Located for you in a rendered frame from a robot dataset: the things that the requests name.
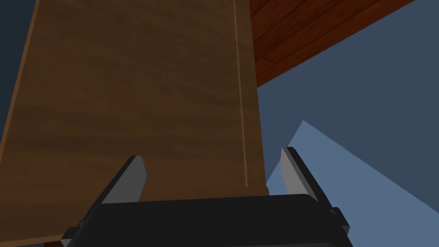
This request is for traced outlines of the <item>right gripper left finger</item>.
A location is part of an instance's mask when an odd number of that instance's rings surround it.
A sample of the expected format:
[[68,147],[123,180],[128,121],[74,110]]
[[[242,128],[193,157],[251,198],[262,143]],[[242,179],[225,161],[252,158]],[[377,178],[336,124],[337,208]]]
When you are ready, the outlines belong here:
[[97,199],[97,204],[138,202],[147,179],[142,156],[131,156]]

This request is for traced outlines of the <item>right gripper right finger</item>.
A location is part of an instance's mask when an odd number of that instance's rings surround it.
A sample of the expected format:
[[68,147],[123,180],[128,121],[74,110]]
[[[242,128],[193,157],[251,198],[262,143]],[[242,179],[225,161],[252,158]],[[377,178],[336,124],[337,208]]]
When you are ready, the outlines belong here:
[[281,148],[280,169],[288,194],[307,194],[324,207],[332,208],[324,191],[293,147]]

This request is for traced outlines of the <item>brown wooden door leaf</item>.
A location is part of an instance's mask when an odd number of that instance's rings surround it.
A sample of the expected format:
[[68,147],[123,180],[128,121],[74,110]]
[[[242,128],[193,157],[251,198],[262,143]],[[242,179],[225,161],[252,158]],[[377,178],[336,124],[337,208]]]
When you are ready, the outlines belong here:
[[35,0],[0,247],[57,241],[132,155],[142,201],[268,194],[249,0]]

